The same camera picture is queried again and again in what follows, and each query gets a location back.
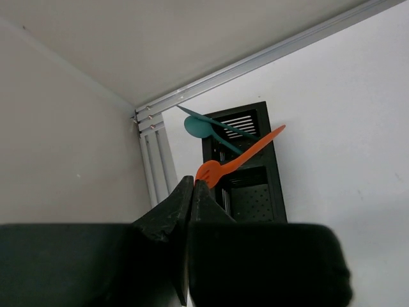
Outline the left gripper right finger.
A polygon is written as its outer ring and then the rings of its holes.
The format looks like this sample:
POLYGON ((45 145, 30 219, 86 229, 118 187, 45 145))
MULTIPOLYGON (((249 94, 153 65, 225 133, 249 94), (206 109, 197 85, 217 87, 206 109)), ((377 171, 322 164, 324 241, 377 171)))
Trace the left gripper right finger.
POLYGON ((238 223, 197 181, 190 220, 194 306, 347 306, 351 274, 320 224, 238 223))

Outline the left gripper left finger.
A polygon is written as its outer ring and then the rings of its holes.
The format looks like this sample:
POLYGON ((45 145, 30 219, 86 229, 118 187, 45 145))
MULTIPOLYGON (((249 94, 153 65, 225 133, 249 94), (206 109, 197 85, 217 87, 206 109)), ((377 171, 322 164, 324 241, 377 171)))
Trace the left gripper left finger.
POLYGON ((132 223, 1 226, 2 306, 186 306, 194 179, 132 223))

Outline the orange fork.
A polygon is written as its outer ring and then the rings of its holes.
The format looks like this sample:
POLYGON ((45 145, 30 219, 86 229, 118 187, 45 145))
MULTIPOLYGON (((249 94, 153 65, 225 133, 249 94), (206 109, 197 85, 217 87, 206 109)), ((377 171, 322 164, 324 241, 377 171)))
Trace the orange fork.
POLYGON ((221 165, 215 160, 210 160, 203 163, 196 173, 195 181, 204 181, 209 189, 215 187, 224 175, 228 175, 236 171, 240 166, 244 165, 258 152, 262 151, 264 147, 269 145, 285 128, 286 125, 281 125, 280 127, 276 128, 257 141, 239 157, 228 162, 227 164, 221 165))

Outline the teal spoon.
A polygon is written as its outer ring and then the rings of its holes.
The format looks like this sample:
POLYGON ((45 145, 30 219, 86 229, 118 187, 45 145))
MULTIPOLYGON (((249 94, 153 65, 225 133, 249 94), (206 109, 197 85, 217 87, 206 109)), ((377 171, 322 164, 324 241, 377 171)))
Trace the teal spoon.
POLYGON ((185 130, 195 138, 205 139, 208 137, 213 137, 217 140, 220 144, 224 145, 225 147, 232 150, 234 153, 241 155, 242 151, 239 150, 237 147, 233 146, 229 142, 222 139, 212 128, 212 125, 208 122, 202 121, 197 119, 193 116, 188 116, 184 120, 184 127, 185 130))

